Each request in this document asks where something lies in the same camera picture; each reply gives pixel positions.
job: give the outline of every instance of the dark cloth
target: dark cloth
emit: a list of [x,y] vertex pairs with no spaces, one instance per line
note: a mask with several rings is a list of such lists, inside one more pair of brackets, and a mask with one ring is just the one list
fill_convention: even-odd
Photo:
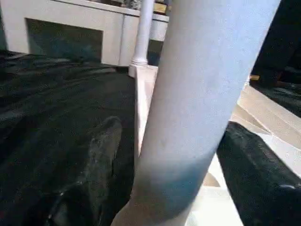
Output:
[[131,192],[134,114],[127,73],[1,52],[0,224],[35,225],[59,211],[76,225],[109,226]]
[[230,122],[217,154],[244,225],[300,224],[301,180],[259,136]]

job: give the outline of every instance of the white pillar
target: white pillar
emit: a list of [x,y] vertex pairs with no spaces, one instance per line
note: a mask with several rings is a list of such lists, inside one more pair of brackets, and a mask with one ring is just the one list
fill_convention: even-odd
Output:
[[183,226],[280,0],[174,0],[133,193],[113,226]]
[[147,50],[150,40],[154,1],[142,0],[135,52],[130,63],[131,68],[148,65]]

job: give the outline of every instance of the beige floor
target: beige floor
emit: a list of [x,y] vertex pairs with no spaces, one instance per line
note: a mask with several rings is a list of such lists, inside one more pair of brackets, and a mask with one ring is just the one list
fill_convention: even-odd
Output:
[[[154,66],[137,70],[136,156],[139,156],[157,70]],[[301,177],[300,118],[246,85],[230,120],[259,135],[278,157]],[[216,155],[186,223],[186,226],[198,225],[243,225],[228,192]]]

